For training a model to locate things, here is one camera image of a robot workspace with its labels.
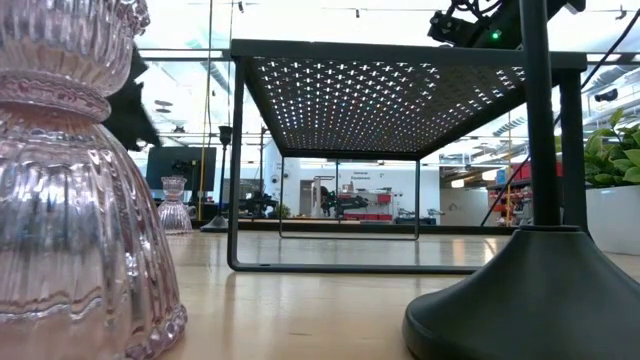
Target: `black metal table frame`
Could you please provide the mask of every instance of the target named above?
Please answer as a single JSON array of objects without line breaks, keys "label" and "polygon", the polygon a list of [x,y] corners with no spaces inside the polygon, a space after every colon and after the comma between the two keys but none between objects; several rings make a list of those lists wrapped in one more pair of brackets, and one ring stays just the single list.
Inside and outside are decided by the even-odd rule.
[{"label": "black metal table frame", "polygon": [[[268,56],[272,54],[274,56],[285,56],[282,54],[282,43],[273,42],[273,46],[262,47],[257,49],[259,54]],[[238,57],[234,58],[236,62],[235,71],[235,91],[234,91],[234,113],[233,113],[233,128],[242,129],[243,123],[243,99],[244,99],[244,87],[245,87],[245,66],[247,65],[247,59],[243,55],[251,54],[249,43],[241,44]],[[294,54],[294,56],[301,58],[344,58],[344,51],[341,50],[341,46],[346,47],[362,47],[357,44],[340,44],[334,48],[334,51],[327,51],[327,49],[316,49],[309,53],[309,49],[304,49],[304,52]],[[379,58],[379,53],[371,53],[367,51],[367,47],[362,47],[363,51],[360,52],[361,59],[367,59],[367,56]],[[429,50],[421,49],[418,51],[432,51],[441,53],[444,56],[443,61],[451,61],[455,64],[461,64],[463,62],[469,62],[469,57],[475,61],[474,65],[509,65],[505,64],[505,56],[500,56],[502,51],[496,50],[477,50],[477,49],[453,49],[453,52],[449,53],[443,51],[445,49],[432,48]],[[411,57],[415,61],[415,56],[419,54],[409,53],[400,57],[390,57],[390,61],[412,61]],[[506,58],[514,59],[514,53],[511,52]],[[553,63],[555,70],[553,72],[554,85],[560,86],[561,94],[561,125],[562,125],[562,147],[563,147],[563,193],[565,212],[564,219],[567,225],[577,225],[587,230],[587,215],[586,215],[586,192],[584,182],[584,155],[583,155],[583,131],[582,131],[582,102],[580,91],[580,74],[586,69],[586,56],[584,56],[583,64],[576,66],[575,61],[563,62],[562,56],[559,58],[559,63]],[[249,90],[254,93],[257,89],[251,89],[251,84],[247,83]],[[510,111],[523,102],[524,89],[514,90],[511,94],[507,94],[502,101],[501,106],[493,106],[483,115],[493,115],[494,118],[502,115],[506,111]],[[260,107],[260,101],[262,99],[255,99],[258,108]],[[389,160],[413,160],[419,165],[419,160],[428,153],[437,150],[437,148],[446,145],[448,142],[456,140],[457,138],[466,135],[468,132],[475,130],[482,126],[479,119],[472,119],[466,126],[447,134],[446,137],[435,142],[429,147],[426,154],[420,154],[419,158],[411,156],[409,154],[362,154],[358,152],[317,152],[317,151],[297,151],[293,154],[291,151],[283,151],[280,149],[283,157],[333,157],[342,159],[389,159]],[[277,136],[272,129],[269,129],[273,136]],[[231,149],[231,173],[230,173],[230,197],[229,197],[229,232],[228,232],[228,244],[227,244],[227,264],[235,271],[253,271],[253,272],[293,272],[293,273],[368,273],[368,274],[449,274],[449,275],[467,275],[480,269],[481,266],[448,266],[448,265],[355,265],[355,264],[295,264],[295,263],[242,263],[238,259],[238,199],[239,199],[239,181],[240,181],[240,156],[241,146],[235,146],[235,144],[242,143],[242,131],[233,132],[232,149]]]},{"label": "black metal table frame", "polygon": [[[284,204],[284,161],[285,157],[282,157],[282,166],[280,167],[280,204]],[[338,164],[340,163],[339,159],[336,159],[336,196],[338,195]],[[415,176],[415,194],[416,194],[416,204],[415,204],[415,222],[413,225],[413,236],[410,238],[407,237],[373,237],[373,238],[364,238],[364,237],[335,237],[335,236],[303,236],[303,235],[285,235],[283,229],[282,216],[278,216],[278,234],[283,239],[316,239],[316,240],[324,240],[324,239],[332,239],[332,240],[394,240],[394,241],[416,241],[420,238],[420,161],[416,161],[416,176]]]}]

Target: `green plant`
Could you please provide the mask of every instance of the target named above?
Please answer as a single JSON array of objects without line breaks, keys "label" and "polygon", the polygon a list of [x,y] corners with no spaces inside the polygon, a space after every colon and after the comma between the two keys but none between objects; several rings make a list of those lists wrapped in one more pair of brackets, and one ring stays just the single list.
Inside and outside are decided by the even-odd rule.
[{"label": "green plant", "polygon": [[289,216],[291,216],[291,209],[289,209],[289,207],[287,205],[284,205],[284,204],[276,205],[276,208],[274,209],[274,212],[276,213],[276,216],[279,215],[283,219],[286,219]]},{"label": "green plant", "polygon": [[609,118],[609,127],[594,131],[587,140],[585,179],[594,186],[640,184],[640,124],[617,126],[623,111],[616,110]]}]

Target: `perforated metal tabletop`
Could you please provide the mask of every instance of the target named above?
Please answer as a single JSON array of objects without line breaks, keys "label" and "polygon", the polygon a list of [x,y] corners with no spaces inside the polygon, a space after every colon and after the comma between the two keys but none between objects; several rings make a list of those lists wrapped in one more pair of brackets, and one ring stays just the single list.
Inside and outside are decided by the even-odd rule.
[{"label": "perforated metal tabletop", "polygon": [[233,40],[231,56],[284,157],[415,161],[525,101],[520,51]]}]

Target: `lamp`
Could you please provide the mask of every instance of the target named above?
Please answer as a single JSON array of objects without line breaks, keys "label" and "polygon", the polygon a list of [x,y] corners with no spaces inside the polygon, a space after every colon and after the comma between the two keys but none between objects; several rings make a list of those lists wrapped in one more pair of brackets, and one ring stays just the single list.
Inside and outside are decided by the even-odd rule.
[{"label": "lamp", "polygon": [[218,201],[218,211],[216,216],[207,225],[200,227],[201,232],[227,232],[229,224],[227,220],[222,217],[222,195],[224,193],[224,163],[227,155],[227,145],[231,143],[231,133],[233,129],[231,126],[221,125],[220,129],[220,142],[222,143],[222,168],[220,169],[220,201]]}]

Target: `green light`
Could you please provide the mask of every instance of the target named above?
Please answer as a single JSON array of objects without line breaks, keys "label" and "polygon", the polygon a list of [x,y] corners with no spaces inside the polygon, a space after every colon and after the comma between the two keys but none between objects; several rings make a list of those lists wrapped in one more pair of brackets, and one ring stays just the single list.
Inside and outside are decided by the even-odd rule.
[{"label": "green light", "polygon": [[496,30],[496,31],[491,33],[491,39],[492,40],[498,40],[498,39],[500,39],[501,35],[502,35],[502,31]]}]

